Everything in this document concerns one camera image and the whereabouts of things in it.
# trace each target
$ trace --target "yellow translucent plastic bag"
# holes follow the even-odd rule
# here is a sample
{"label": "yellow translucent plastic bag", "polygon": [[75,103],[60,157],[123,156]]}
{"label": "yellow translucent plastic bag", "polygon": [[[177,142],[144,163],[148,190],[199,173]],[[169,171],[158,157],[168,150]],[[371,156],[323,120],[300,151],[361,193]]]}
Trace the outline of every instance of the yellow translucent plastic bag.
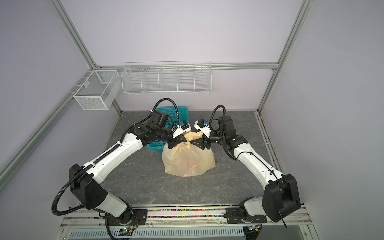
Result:
{"label": "yellow translucent plastic bag", "polygon": [[189,132],[184,135],[187,142],[179,143],[169,149],[164,145],[163,163],[166,173],[179,177],[198,176],[216,166],[211,149],[201,149],[189,141],[201,138],[203,132]]}

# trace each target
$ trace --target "teal plastic basket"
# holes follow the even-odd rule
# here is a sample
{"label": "teal plastic basket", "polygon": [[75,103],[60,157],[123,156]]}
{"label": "teal plastic basket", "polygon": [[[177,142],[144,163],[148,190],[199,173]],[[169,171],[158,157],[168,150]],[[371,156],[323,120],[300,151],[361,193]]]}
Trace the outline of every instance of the teal plastic basket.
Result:
{"label": "teal plastic basket", "polygon": [[[189,122],[188,108],[187,107],[177,107],[177,109],[179,110],[180,121]],[[176,110],[174,107],[156,108],[156,110],[169,114],[173,118],[173,121],[176,124]],[[172,126],[172,122],[170,119],[168,119],[166,127],[170,127],[170,126]],[[158,152],[162,152],[165,144],[166,144],[166,142],[163,142],[163,141],[153,142],[151,144],[147,144],[147,147],[150,149],[156,149]]]}

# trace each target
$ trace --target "white wall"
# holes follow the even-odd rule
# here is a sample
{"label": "white wall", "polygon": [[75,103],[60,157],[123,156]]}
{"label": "white wall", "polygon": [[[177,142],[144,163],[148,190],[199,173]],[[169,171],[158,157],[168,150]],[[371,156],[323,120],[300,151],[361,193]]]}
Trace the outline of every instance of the white wall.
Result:
{"label": "white wall", "polygon": [[[64,216],[51,204],[68,181],[69,168],[97,157],[112,131],[116,111],[85,111],[76,101],[57,122],[23,167],[0,193],[1,239],[53,239]],[[63,211],[77,198],[67,190],[59,201]]]}
{"label": "white wall", "polygon": [[0,167],[88,70],[45,0],[0,1]]}
{"label": "white wall", "polygon": [[262,112],[320,239],[382,239],[384,2],[317,0]]}
{"label": "white wall", "polygon": [[271,77],[271,69],[214,70],[212,93],[127,95],[121,91],[116,100],[124,111],[148,111],[164,97],[189,110],[213,110],[219,104],[227,109],[257,109]]}
{"label": "white wall", "polygon": [[276,62],[302,0],[62,0],[98,65]]}

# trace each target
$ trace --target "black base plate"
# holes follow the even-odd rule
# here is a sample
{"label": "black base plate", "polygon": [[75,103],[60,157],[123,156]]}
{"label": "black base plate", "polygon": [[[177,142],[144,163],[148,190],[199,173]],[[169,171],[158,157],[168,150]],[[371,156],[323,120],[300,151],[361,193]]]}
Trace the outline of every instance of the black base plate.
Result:
{"label": "black base plate", "polygon": [[[145,221],[147,220],[147,209],[132,209],[133,216],[132,221],[127,225],[137,225],[137,218],[139,218],[139,225],[145,225]],[[108,216],[108,225],[109,226],[121,226],[119,223],[115,222],[114,219],[116,219],[114,216],[109,215]]]}
{"label": "black base plate", "polygon": [[[227,223],[245,223],[241,220],[240,209],[238,207],[227,207],[225,213],[227,214]],[[266,223],[266,217],[263,215],[256,215],[250,223],[260,223],[259,219],[262,223]]]}

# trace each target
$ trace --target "white mesh basket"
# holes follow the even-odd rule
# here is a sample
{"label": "white mesh basket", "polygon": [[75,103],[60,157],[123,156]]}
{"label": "white mesh basket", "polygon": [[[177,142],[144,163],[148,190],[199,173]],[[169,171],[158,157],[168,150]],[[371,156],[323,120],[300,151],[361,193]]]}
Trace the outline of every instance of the white mesh basket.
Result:
{"label": "white mesh basket", "polygon": [[138,63],[123,64],[124,70],[121,73],[121,82],[124,93],[212,92],[210,62],[194,64],[181,64],[177,62],[177,64],[174,65],[137,64]]}
{"label": "white mesh basket", "polygon": [[116,70],[94,70],[73,97],[84,110],[108,110],[120,87]]}

